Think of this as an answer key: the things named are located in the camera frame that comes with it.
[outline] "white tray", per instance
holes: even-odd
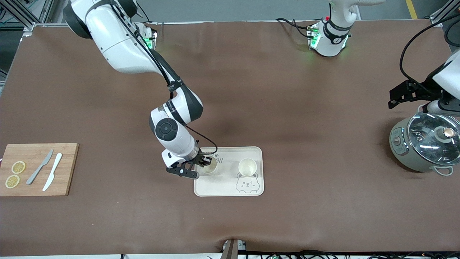
[[[211,152],[213,147],[201,148]],[[193,181],[193,190],[197,196],[258,196],[264,192],[264,169],[262,150],[258,147],[219,147],[211,155],[217,161],[216,170],[208,175],[203,168],[196,166],[200,177]],[[238,164],[245,158],[253,159],[257,164],[252,177],[244,177],[238,171]]]

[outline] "brown table cover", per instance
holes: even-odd
[[[204,103],[191,127],[263,151],[261,196],[206,198],[165,171],[150,131],[169,96],[160,75],[118,73],[91,40],[35,28],[0,98],[0,151],[80,149],[68,196],[0,198],[1,255],[216,252],[230,238],[265,251],[460,250],[459,168],[412,172],[388,144],[423,103],[387,107],[405,80],[400,53],[427,25],[356,22],[334,58],[286,24],[158,26],[157,50]],[[449,54],[431,29],[408,50],[407,73],[423,81]]]

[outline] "wooden cutting board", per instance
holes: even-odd
[[[43,162],[51,149],[53,149],[53,155],[50,161],[40,170],[34,182],[27,185],[27,179]],[[78,144],[76,143],[7,145],[0,165],[0,196],[59,196],[69,194],[77,152]],[[42,191],[57,153],[62,153],[62,158],[54,171],[54,180],[46,191]],[[17,161],[23,161],[26,168],[18,174],[20,177],[19,184],[9,189],[6,187],[5,181],[10,175],[13,175],[11,167]]]

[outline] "gray knife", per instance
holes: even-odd
[[[37,177],[38,172],[40,172],[40,170],[41,170],[41,168],[43,166],[48,164],[48,162],[50,161],[52,155],[53,155],[53,150],[50,150],[50,152],[47,154],[47,156],[45,157],[43,162],[40,164],[40,166],[37,168],[37,170],[35,170],[35,172],[29,177],[29,179],[27,179],[27,182],[26,182],[27,185],[32,184],[32,182],[35,180],[35,177]]]

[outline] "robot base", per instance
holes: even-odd
[[[308,27],[307,35],[312,36],[312,39],[308,39],[308,46],[310,49],[315,50],[318,54],[325,57],[333,57],[340,53],[345,48],[348,36],[343,40],[341,44],[333,44],[330,39],[324,35],[324,22],[320,21],[312,26]]]

